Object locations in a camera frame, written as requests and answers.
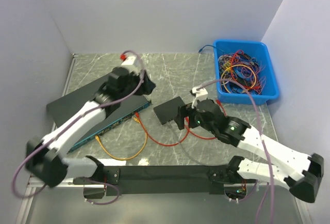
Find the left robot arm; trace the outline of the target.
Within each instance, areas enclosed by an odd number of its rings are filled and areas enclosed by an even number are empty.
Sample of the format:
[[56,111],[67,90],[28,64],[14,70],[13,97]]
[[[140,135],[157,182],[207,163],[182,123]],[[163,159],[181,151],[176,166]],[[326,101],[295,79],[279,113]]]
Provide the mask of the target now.
[[104,121],[132,95],[149,95],[156,85],[145,69],[136,73],[116,67],[107,81],[62,126],[42,139],[31,139],[26,146],[25,169],[53,188],[66,178],[86,178],[96,184],[104,179],[104,165],[92,156],[75,160],[65,156],[84,134]]

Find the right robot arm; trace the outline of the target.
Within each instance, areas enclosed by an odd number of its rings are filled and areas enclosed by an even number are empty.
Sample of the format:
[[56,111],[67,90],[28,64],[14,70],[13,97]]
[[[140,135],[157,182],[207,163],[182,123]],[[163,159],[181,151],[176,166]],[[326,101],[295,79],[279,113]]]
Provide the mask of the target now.
[[226,116],[212,100],[198,102],[196,107],[187,104],[178,108],[174,118],[180,130],[185,127],[202,127],[228,145],[249,151],[266,163],[253,162],[234,156],[228,164],[213,166],[209,179],[214,183],[235,184],[242,180],[258,180],[281,186],[296,198],[314,203],[324,176],[324,158],[317,153],[308,155],[260,135],[257,128],[232,116]]

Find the small black network switch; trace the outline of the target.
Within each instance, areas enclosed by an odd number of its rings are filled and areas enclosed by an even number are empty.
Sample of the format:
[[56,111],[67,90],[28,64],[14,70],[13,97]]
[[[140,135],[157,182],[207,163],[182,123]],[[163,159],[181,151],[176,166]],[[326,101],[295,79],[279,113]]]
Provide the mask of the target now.
[[161,125],[172,121],[178,115],[178,108],[184,106],[185,103],[181,97],[175,97],[153,108],[156,117]]

